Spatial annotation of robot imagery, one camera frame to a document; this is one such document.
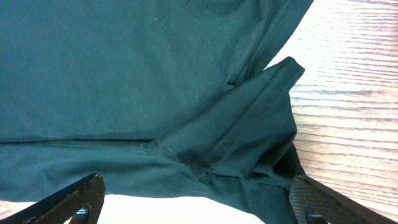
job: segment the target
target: fabric fold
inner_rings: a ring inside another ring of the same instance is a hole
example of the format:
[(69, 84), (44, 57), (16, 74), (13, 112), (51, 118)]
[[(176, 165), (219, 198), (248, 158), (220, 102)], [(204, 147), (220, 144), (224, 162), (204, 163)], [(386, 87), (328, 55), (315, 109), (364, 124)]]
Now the fabric fold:
[(199, 117), (143, 147), (185, 165), (193, 178), (199, 179), (238, 148), (242, 141), (239, 137), (247, 136), (240, 130), (244, 123), (252, 119), (273, 119), (270, 113), (278, 111), (272, 109), (303, 72), (304, 69), (288, 57), (228, 92)]
[(119, 141), (0, 144), (0, 199), (36, 202), (81, 177), (99, 173), (107, 194), (207, 197), (254, 214), (265, 223), (294, 223), (287, 190), (214, 174), (193, 180), (182, 166), (142, 150), (140, 144)]

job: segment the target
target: stitched seam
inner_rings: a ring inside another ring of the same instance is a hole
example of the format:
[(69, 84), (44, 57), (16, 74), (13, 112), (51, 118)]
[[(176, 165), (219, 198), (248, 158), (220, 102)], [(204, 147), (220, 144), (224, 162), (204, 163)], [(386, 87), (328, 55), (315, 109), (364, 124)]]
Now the stitched seam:
[(259, 59), (258, 59), (258, 56), (259, 56), (262, 52), (264, 52), (264, 51), (266, 50), (266, 48), (269, 46), (269, 44), (271, 43), (271, 41), (272, 41), (272, 42), (275, 41), (275, 38), (274, 38), (274, 37), (278, 34), (278, 30), (279, 30), (280, 26), (282, 25), (282, 23), (285, 21), (285, 18), (289, 16), (289, 15), (287, 15), (287, 14), (292, 10), (292, 6), (294, 5), (294, 3), (295, 3), (295, 0), (291, 0), (291, 1), (288, 3), (287, 9), (283, 12), (283, 13), (284, 13), (284, 14), (283, 14), (284, 16), (282, 17), (282, 20), (281, 20), (281, 21), (276, 25), (276, 27), (273, 29), (273, 33), (271, 33), (271, 36), (268, 38), (268, 41), (266, 42), (265, 46), (264, 46), (261, 50), (257, 51), (257, 52), (256, 52), (256, 56), (252, 58), (252, 62), (250, 63), (250, 67), (249, 67), (249, 70), (248, 70), (248, 74), (251, 72), (251, 70), (252, 70), (252, 68), (253, 68), (253, 66), (254, 66), (254, 65), (253, 65), (253, 61), (259, 60)]
[(93, 149), (109, 149), (109, 148), (116, 148), (116, 149), (123, 149), (123, 150), (127, 150), (127, 151), (142, 151), (145, 153), (148, 153), (145, 149), (130, 149), (128, 147), (114, 147), (114, 146), (110, 146), (110, 147), (106, 147), (106, 146), (71, 146), (71, 145), (63, 145), (63, 144), (51, 144), (51, 145), (47, 145), (47, 144), (34, 144), (33, 146), (48, 146), (48, 147), (75, 147), (75, 148), (93, 148)]
[[(272, 18), (272, 20), (271, 20), (271, 23), (270, 23), (270, 25), (269, 25), (269, 27), (267, 28), (267, 30), (263, 33), (263, 35), (262, 35), (262, 37), (261, 37), (261, 40), (259, 41), (259, 43), (257, 44), (257, 46), (254, 48), (254, 52), (251, 54), (251, 56), (250, 56), (250, 58), (248, 58), (247, 60), (246, 60), (246, 62), (244, 63), (245, 65), (248, 65), (249, 66), (249, 69), (246, 71), (246, 76), (247, 76), (247, 74), (249, 73), (249, 71), (251, 70), (251, 68), (252, 68), (252, 63), (253, 63), (253, 61), (254, 61), (254, 56), (257, 56), (259, 53), (259, 47), (261, 46), (261, 44), (265, 41), (265, 37), (266, 37), (266, 35), (270, 32), (270, 30), (272, 29), (272, 27), (274, 26), (274, 24), (277, 22), (277, 18), (279, 18), (279, 15), (282, 13), (282, 11), (283, 11), (283, 9), (285, 8), (285, 6), (287, 5), (287, 4), (290, 4), (290, 2), (285, 2), (285, 4), (278, 10), (278, 12), (275, 14), (275, 16)], [(240, 76), (242, 76), (242, 73), (243, 73), (243, 68), (244, 67), (246, 67), (246, 66), (242, 66), (242, 69), (241, 69), (241, 71), (240, 71), (240, 73), (239, 74), (241, 74)]]

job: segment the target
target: dark green t-shirt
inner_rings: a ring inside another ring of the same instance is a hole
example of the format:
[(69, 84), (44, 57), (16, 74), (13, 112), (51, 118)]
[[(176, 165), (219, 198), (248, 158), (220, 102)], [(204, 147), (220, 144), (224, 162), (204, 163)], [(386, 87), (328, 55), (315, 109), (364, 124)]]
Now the dark green t-shirt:
[(303, 68), (263, 68), (311, 2), (0, 3), (0, 200), (97, 172), (108, 193), (294, 222), (289, 90)]

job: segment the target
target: wooden table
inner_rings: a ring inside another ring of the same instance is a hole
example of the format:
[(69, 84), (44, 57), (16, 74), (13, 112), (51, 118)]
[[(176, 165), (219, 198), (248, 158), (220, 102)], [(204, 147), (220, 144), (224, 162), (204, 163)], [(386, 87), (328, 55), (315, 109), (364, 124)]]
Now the wooden table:
[(398, 0), (315, 0), (286, 56), (307, 69), (290, 91), (307, 174), (398, 221)]

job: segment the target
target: wood grain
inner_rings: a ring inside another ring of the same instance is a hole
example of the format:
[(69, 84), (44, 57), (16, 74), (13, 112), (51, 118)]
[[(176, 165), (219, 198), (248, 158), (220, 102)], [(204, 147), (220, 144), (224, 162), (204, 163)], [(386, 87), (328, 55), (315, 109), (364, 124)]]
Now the wood grain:
[(307, 174), (398, 221), (398, 1), (315, 0), (286, 56)]

